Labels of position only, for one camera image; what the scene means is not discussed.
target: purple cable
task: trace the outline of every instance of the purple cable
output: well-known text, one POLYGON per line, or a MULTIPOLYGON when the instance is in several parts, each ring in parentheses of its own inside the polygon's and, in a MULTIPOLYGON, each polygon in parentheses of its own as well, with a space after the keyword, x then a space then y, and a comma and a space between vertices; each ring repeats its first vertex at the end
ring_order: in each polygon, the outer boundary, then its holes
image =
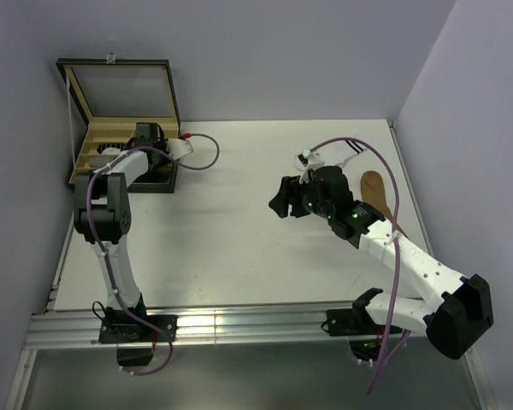
MULTIPOLYGON (((113 269, 112 269, 112 265, 110 264, 109 252, 106 249, 106 247, 104 246, 103 241, 101 241, 101 238, 98 236, 97 228, 95 227, 95 221, 93 220, 93 212, 92 212, 92 206, 91 206, 91 193, 93 192, 93 185, 95 185, 95 181, 101 175, 103 175, 104 173, 107 173, 109 170, 113 169, 120 162, 125 160, 128 156, 130 156, 131 154, 133 154, 135 152, 138 152, 138 151, 153 151, 153 152, 157 152, 158 154, 160 154, 160 155, 166 157, 167 159, 169 159, 170 161, 177 162, 180 167, 184 167, 184 168, 195 170, 195 171, 201 171, 201 170, 213 167, 213 165, 215 165, 215 163, 218 161, 219 155, 221 153, 221 148, 219 147, 218 142, 213 137, 211 137, 210 135, 207 135, 207 134, 192 133, 191 135, 192 136, 204 137, 204 138, 210 139, 213 142, 213 144, 215 144, 215 146, 216 146, 215 159, 209 165, 206 165, 205 167, 192 167, 192 166, 180 163, 179 160, 175 160, 171 155, 169 155, 166 152, 163 152, 163 151, 161 151, 161 150, 159 150, 157 148, 154 148, 154 147, 137 147, 137 148, 133 148, 133 149, 130 149, 128 151, 125 151, 125 153, 122 153, 123 155, 118 156, 110 164, 108 164, 106 167, 98 169, 93 174, 93 176, 91 177, 91 179, 89 181, 89 184, 87 186, 87 197, 85 198, 85 206, 87 208, 87 223, 89 225, 91 234, 93 235, 93 239, 95 239, 95 243, 99 246, 101 251, 104 253, 104 256, 103 256, 104 264, 106 265, 107 274, 109 275, 110 285, 112 286, 112 290, 117 290, 115 292, 115 299, 118 302, 118 305, 120 305, 121 310, 123 310, 126 313, 126 315, 129 316, 131 319, 139 322, 141 325, 144 325, 144 326, 148 327, 149 329, 152 329, 153 331, 159 333, 160 335, 162 335, 165 338, 168 338, 168 335, 164 331, 162 331, 160 328, 154 326, 153 324, 147 322, 146 320, 143 320, 140 317, 136 316, 135 314, 131 313, 129 311, 129 309, 127 308, 126 303, 123 301, 123 299, 121 299, 120 290, 118 290, 118 287, 117 287, 117 284, 116 284, 116 281, 115 281, 115 278, 114 278, 114 272, 113 272, 113 269)), ((127 369, 122 369, 122 370, 124 372, 128 372, 128 373, 133 374, 135 376, 147 376, 149 374, 153 374, 153 373, 159 372, 160 370, 162 370, 169 363, 169 361, 171 360, 171 356, 173 355, 173 344, 171 342, 168 342, 168 344, 169 344, 169 354, 168 354, 168 357, 166 358, 166 360, 160 366, 158 366, 158 367, 156 367, 156 368, 154 368, 152 370, 148 370, 146 372, 140 372, 140 371, 132 371, 132 372, 130 372, 127 369)))
MULTIPOLYGON (((365 141, 362 141, 361 139, 358 139, 358 138, 351 138, 351 137, 340 137, 340 138, 329 139, 323 143, 317 144, 310 151, 314 152, 325 145, 328 145, 331 143, 336 143, 337 141, 350 141, 350 142, 354 142, 357 144, 361 144, 364 147, 367 147, 370 151, 372 151, 378 157, 378 159, 382 162, 382 164, 384 164, 384 167, 386 167, 387 173, 389 174, 390 179, 392 180, 393 192, 395 194, 395 208, 393 209, 393 219, 392 219, 392 233, 394 233, 397 230, 397 218, 399 215, 399 189, 397 186, 397 181, 395 180, 395 176, 393 175, 393 171, 390 168, 389 164, 387 163, 386 158, 384 158, 380 152, 378 152, 374 147, 372 147, 365 141)), ((392 329, 393 309, 395 308, 395 298, 397 297, 397 290, 399 287, 399 276, 400 276, 400 272, 401 272, 401 254, 400 254, 401 252, 400 252, 397 236, 393 238, 393 246, 395 247, 395 270, 394 270, 394 274, 393 274, 392 295, 391 295, 389 307, 387 310, 386 327, 384 329, 382 345, 380 346, 380 352, 378 354, 378 361, 376 363, 376 368, 374 369, 373 376, 370 379, 369 386, 367 388, 368 395, 370 393, 372 393, 372 390, 374 388, 376 380, 378 380, 378 377, 380 376, 380 373, 382 372, 386 363, 400 349, 400 348, 397 349, 397 347, 396 347, 390 355, 387 354, 387 341, 389 340, 390 331, 392 329)))

